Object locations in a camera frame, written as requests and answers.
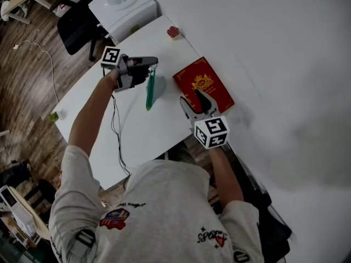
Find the sweatshirt sleeve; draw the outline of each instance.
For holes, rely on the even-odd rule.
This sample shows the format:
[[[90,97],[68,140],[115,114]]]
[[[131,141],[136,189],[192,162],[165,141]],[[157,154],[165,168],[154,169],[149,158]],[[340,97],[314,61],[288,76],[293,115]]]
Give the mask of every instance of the sweatshirt sleeve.
[[[235,263],[263,263],[258,233],[258,209],[252,204],[231,201],[223,210],[220,221],[233,245]]]
[[[98,196],[100,183],[93,178],[89,158],[82,149],[68,146],[61,168],[61,187],[51,208],[49,230],[54,254],[68,262],[75,235],[83,229],[95,232],[106,210]]]

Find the black office chair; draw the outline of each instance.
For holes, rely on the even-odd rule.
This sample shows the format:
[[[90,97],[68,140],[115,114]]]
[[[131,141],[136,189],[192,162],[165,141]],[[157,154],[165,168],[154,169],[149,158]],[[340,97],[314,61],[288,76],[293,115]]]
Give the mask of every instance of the black office chair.
[[[41,191],[42,195],[31,204],[31,207],[35,209],[44,199],[46,199],[50,204],[53,204],[55,200],[56,189],[50,184],[49,181],[40,179],[38,185],[34,187],[27,195],[24,196],[26,201],[29,201],[37,192]],[[46,212],[40,213],[39,217],[44,221],[44,223],[49,223],[50,218],[49,208]]]
[[[60,37],[70,55],[74,55],[91,40],[89,60],[94,61],[93,54],[96,41],[101,34],[106,35],[107,32],[102,27],[97,27],[99,21],[89,9],[91,1],[80,0],[78,3],[75,3],[70,0],[56,0],[50,11],[52,12],[56,9],[59,4],[71,7],[57,23]]]

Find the gold emblem on book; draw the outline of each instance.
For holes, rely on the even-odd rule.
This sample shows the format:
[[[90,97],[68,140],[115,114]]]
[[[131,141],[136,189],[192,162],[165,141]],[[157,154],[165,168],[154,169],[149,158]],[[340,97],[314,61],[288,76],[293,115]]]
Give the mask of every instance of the gold emblem on book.
[[[201,75],[197,75],[194,80],[195,83],[191,83],[194,90],[204,90],[213,84],[213,80],[206,74],[203,77]]]
[[[194,64],[200,64],[200,63],[204,63],[204,64],[206,64],[207,62],[206,62],[206,60],[205,60],[205,58],[200,58],[200,59],[198,59],[198,60],[196,60],[195,62],[194,62]]]
[[[186,69],[183,69],[182,71],[180,71],[180,72],[177,74],[178,80],[181,79],[182,75],[185,73],[185,70],[186,70]]]

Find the small red object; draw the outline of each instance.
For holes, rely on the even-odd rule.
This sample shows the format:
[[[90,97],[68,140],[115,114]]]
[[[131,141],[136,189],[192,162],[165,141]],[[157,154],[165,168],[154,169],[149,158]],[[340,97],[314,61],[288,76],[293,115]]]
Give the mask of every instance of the small red object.
[[[167,30],[167,34],[172,38],[176,38],[179,35],[179,29],[175,26],[171,26],[168,30]]]

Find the person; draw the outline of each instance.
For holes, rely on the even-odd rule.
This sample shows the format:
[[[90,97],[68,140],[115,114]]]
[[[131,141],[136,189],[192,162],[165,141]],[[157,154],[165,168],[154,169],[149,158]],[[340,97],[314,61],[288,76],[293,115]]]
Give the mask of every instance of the person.
[[[244,202],[221,148],[209,150],[223,213],[207,201],[210,176],[189,155],[153,160],[133,173],[106,211],[89,155],[118,72],[102,78],[78,114],[51,209],[53,252],[62,262],[263,262],[258,210]]]

